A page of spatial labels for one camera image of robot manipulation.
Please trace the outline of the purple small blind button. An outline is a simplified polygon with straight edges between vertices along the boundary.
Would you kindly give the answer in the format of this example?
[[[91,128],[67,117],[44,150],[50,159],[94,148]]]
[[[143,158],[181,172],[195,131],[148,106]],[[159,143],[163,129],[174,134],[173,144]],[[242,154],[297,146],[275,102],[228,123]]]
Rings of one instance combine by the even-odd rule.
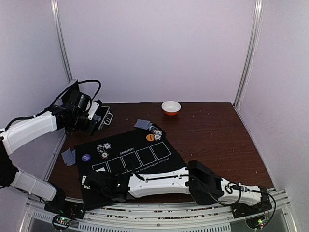
[[[89,162],[91,160],[91,156],[89,154],[84,154],[81,159],[83,162]]]

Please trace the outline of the blue patterned playing card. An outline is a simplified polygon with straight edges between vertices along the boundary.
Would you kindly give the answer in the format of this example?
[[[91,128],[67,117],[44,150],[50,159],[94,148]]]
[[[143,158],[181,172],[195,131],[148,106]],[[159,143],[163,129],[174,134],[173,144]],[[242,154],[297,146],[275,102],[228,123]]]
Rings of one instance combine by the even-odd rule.
[[[152,126],[152,122],[149,120],[138,119],[134,125],[135,128],[148,130]]]
[[[72,151],[72,150],[69,148],[68,150],[66,150],[66,151],[64,151],[64,152],[61,153],[61,156],[62,156],[63,161],[64,161],[65,164],[66,164],[66,161],[67,161],[67,157],[70,156],[70,155],[74,155],[74,156],[76,157],[76,155],[75,155],[75,150]]]
[[[73,166],[76,163],[76,157],[74,155],[70,155],[67,157],[66,165]]]

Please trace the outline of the poker chip pile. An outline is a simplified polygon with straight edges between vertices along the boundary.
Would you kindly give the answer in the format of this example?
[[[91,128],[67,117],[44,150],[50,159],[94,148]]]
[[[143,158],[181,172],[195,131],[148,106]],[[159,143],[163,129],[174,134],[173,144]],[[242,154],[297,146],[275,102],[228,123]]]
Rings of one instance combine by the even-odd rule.
[[[108,150],[111,148],[110,143],[103,143],[97,145],[97,153],[103,158],[106,159],[109,156]]]
[[[158,127],[151,125],[148,130],[152,133],[156,141],[161,140],[163,132]]]

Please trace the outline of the orange big blind button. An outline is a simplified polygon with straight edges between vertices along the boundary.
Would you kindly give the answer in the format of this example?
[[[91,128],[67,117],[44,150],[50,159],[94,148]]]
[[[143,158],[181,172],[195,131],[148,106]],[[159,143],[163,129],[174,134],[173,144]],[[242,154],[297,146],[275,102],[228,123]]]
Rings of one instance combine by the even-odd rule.
[[[155,136],[153,134],[148,134],[146,136],[146,140],[149,141],[149,142],[152,142],[155,140]]]

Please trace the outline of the grey playing card deck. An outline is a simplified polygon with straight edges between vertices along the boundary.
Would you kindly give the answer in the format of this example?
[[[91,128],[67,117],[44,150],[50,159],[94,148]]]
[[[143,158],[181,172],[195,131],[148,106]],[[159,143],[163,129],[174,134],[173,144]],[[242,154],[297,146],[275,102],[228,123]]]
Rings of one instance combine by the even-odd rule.
[[[92,118],[96,123],[99,123],[101,121],[101,117],[98,115],[94,115]]]

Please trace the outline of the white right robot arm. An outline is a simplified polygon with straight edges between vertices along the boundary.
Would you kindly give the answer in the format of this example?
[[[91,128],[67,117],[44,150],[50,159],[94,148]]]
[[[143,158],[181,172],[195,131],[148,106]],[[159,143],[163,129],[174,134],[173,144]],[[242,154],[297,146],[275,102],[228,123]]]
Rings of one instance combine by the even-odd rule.
[[[100,168],[83,176],[81,184],[116,202],[149,195],[186,194],[199,205],[247,206],[254,214],[272,208],[265,187],[228,181],[196,160],[187,167],[155,174],[112,174]]]

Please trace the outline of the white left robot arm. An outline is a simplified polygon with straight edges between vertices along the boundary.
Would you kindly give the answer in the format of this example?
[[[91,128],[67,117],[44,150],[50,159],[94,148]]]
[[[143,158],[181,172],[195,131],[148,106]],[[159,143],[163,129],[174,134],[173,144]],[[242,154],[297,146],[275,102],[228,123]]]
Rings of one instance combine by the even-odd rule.
[[[37,138],[65,128],[74,131],[88,131],[90,135],[100,127],[103,117],[95,112],[81,115],[71,115],[66,111],[45,113],[27,118],[19,118],[20,122],[4,128],[0,132],[0,186],[13,187],[27,194],[35,195],[50,202],[50,206],[60,215],[66,214],[69,203],[60,197],[60,190],[49,182],[43,181],[31,173],[27,173],[15,166],[10,156],[22,147],[28,151],[21,151],[27,158],[37,158],[42,148],[33,145]]]

